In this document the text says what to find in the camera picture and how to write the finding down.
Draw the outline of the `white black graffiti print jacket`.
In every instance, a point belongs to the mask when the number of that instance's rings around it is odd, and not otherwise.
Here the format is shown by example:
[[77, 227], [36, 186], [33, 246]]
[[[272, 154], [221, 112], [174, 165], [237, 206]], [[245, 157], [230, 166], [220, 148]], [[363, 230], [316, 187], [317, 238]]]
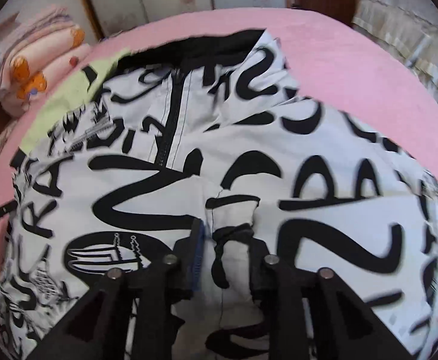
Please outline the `white black graffiti print jacket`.
[[176, 310], [185, 356], [263, 359], [248, 244], [335, 271], [414, 359], [438, 350], [438, 183], [350, 114], [297, 94], [263, 29], [121, 58], [91, 102], [12, 160], [19, 205], [0, 273], [0, 336], [27, 359], [112, 268], [205, 240], [200, 291]]

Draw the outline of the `green black folded garment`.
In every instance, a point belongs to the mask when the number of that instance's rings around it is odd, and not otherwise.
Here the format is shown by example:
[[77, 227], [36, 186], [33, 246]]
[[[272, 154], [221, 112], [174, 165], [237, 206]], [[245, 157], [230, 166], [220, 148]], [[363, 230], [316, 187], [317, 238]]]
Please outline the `green black folded garment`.
[[20, 150], [28, 155], [65, 114], [91, 102], [107, 76], [116, 69], [118, 61], [131, 52], [131, 49], [121, 49], [107, 58], [87, 60], [88, 64], [70, 74], [37, 111], [20, 142]]

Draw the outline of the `folded pink bear quilt stack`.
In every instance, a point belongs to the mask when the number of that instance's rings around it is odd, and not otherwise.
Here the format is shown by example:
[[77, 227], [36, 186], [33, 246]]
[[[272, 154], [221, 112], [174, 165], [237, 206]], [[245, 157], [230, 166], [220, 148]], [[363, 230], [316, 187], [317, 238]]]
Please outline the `folded pink bear quilt stack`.
[[0, 42], [0, 107], [19, 117], [91, 52], [64, 7], [49, 7]]

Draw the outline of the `pink bed sheet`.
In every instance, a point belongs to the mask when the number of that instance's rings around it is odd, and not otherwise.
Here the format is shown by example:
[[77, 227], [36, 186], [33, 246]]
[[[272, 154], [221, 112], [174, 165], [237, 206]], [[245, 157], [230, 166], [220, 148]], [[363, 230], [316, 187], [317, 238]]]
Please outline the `pink bed sheet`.
[[128, 31], [66, 58], [68, 72], [37, 101], [45, 125], [75, 102], [86, 83], [83, 68], [98, 73], [130, 50], [198, 35], [265, 28], [286, 53], [300, 92], [352, 113], [410, 150], [438, 177], [438, 105], [420, 82], [387, 52], [338, 21], [315, 12], [237, 8], [188, 13]]

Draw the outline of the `lace covered furniture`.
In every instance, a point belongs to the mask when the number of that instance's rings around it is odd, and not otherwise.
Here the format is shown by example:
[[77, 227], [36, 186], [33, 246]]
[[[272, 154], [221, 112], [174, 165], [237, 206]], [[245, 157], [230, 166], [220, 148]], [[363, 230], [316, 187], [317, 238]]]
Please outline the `lace covered furniture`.
[[438, 104], [438, 8], [432, 0], [359, 0], [352, 25], [416, 76]]

